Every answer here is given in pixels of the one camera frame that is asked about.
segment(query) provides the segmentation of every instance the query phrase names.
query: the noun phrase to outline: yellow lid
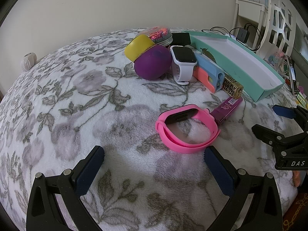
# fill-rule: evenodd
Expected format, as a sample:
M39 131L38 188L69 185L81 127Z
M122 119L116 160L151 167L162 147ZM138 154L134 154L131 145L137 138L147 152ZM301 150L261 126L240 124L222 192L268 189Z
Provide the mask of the yellow lid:
M128 59L134 62L154 45L155 43L147 35L139 35L126 46L124 54Z

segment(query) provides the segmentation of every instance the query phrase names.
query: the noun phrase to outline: orange phone case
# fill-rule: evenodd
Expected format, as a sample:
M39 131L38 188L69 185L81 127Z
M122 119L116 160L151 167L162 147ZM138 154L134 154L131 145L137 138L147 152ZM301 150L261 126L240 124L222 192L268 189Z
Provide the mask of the orange phone case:
M206 86L212 93L216 92L215 87L210 84L210 82L208 81L208 74L207 72L200 68L199 66L195 66L194 67L194 71L192 74L194 77L196 77L204 86Z

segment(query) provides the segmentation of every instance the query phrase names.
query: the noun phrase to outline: small sticker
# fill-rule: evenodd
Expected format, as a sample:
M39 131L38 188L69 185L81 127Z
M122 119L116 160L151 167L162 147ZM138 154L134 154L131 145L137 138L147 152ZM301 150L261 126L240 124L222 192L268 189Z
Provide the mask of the small sticker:
M230 103L231 105L235 104L237 102L238 99L234 99L234 98L231 98L228 103Z

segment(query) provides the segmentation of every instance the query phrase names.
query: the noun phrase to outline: gold lighter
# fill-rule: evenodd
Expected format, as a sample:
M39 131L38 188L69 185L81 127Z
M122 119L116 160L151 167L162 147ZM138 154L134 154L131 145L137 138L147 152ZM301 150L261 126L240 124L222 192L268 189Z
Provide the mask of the gold lighter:
M222 89L226 91L227 94L232 98L239 99L240 96L242 95L244 87L236 80L234 80L231 76L225 73Z

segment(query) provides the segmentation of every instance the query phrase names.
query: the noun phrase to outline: blue phone case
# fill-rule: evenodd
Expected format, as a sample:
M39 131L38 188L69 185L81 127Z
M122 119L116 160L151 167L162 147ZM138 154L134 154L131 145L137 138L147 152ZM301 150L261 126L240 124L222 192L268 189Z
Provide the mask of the blue phone case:
M197 65L205 70L211 78L209 82L216 88L216 91L220 90L224 82L224 72L205 55L195 53L195 56L198 61Z

